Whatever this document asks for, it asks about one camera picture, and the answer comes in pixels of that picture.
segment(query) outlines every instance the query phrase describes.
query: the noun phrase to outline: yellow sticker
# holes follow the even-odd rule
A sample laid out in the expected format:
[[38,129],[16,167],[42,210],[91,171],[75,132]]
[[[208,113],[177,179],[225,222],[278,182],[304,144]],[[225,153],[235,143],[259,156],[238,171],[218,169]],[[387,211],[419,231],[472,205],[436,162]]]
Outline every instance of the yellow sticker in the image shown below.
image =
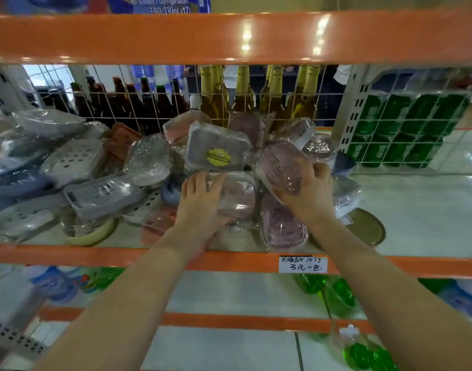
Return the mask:
[[220,148],[215,148],[206,153],[207,160],[216,167],[225,167],[231,161],[231,156]]

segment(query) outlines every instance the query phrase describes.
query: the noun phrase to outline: price tag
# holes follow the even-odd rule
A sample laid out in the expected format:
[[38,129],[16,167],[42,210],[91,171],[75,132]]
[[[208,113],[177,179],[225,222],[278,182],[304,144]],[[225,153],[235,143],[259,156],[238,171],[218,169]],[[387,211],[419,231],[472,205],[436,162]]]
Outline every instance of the price tag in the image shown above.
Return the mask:
[[280,274],[326,274],[328,259],[316,256],[279,256]]

